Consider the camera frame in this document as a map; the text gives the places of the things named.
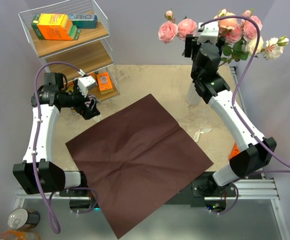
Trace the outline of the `orange razor package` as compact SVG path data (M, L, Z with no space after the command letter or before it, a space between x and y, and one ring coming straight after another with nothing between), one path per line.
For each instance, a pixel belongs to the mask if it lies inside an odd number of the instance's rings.
M235 157L236 155L238 155L240 153L240 150L237 146L237 144L235 143L234 146L233 146L233 149L229 155L229 160L231 160L233 157Z

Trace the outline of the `white ribbed vase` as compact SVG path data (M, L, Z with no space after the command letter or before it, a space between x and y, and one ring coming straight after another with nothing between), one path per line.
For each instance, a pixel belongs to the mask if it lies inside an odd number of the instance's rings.
M193 83L190 83L189 89L186 95L187 104L190 106L197 106L201 100L202 100L201 97L196 92L195 85Z

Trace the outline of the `metal tin can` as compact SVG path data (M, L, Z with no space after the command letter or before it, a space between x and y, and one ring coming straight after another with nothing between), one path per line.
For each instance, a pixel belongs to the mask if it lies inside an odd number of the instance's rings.
M13 210L7 220L7 225L12 230L29 230L38 225L40 214L36 210L17 208Z

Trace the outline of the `peach pink flower stem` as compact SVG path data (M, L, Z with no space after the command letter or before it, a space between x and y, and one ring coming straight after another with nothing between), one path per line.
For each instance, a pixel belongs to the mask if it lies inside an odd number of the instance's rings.
M220 18L220 17L232 17L235 16L234 13L227 11L225 8L220 10L216 16L214 16L214 19ZM227 33L235 29L236 25L238 24L238 21L235 18L227 18L223 20L218 21L219 25L219 33Z

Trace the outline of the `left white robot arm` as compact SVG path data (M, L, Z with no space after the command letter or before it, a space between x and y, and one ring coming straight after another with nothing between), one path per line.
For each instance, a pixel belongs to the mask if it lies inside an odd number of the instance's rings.
M97 101L88 95L96 80L91 76L79 77L72 89L63 81L62 73L48 72L44 84L31 98L33 123L29 144L23 160L13 166L13 175L28 195L38 194L37 184L44 193L61 192L70 188L77 196L88 192L86 176L82 171L64 171L53 163L54 130L62 108L73 108L85 120L100 115Z

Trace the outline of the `orange blister pack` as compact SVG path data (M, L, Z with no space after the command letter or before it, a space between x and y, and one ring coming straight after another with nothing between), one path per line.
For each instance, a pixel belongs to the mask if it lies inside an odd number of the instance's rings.
M108 72L99 73L96 77L101 94L106 94L113 91L113 85Z

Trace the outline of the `purple wavy cloth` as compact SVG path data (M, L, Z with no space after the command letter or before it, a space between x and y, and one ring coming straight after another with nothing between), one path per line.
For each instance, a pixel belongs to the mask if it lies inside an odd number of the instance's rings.
M95 105L97 105L98 99L94 94L88 94L87 95L87 100L85 102L85 105L89 108L92 109Z

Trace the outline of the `teal box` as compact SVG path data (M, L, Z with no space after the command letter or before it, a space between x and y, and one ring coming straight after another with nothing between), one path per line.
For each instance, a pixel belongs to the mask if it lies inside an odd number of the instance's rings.
M98 18L94 13L78 13L68 15L78 29L97 28Z

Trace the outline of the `orange sponge pack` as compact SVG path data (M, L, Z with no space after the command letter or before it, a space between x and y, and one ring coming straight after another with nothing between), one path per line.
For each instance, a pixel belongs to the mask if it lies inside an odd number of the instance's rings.
M62 13L36 14L31 27L39 40L75 41L80 36L77 26Z

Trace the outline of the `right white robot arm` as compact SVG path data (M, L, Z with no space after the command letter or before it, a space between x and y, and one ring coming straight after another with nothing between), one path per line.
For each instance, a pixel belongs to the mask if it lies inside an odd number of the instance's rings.
M221 118L232 134L239 154L228 165L209 178L207 190L212 196L225 191L225 185L267 166L277 143L265 137L248 119L235 101L227 82L218 74L222 43L199 42L197 36L186 36L184 56L193 61L191 92L197 94Z

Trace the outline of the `red wrapping paper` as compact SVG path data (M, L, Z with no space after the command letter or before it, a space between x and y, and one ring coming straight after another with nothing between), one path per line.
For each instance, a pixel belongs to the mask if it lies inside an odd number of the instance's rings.
M212 161L151 95L66 143L117 238L212 166Z

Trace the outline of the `cream white flower stem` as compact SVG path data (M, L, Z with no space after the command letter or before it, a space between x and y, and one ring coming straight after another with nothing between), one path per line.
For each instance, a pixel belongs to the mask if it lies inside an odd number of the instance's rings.
M231 62L246 61L252 55L256 43L256 38L250 41L241 38L236 43L225 43L223 48L224 57L221 57L220 66ZM262 56L266 60L276 60L283 54L284 48L288 43L289 39L286 36L280 38L272 37L266 42L260 37L255 57Z

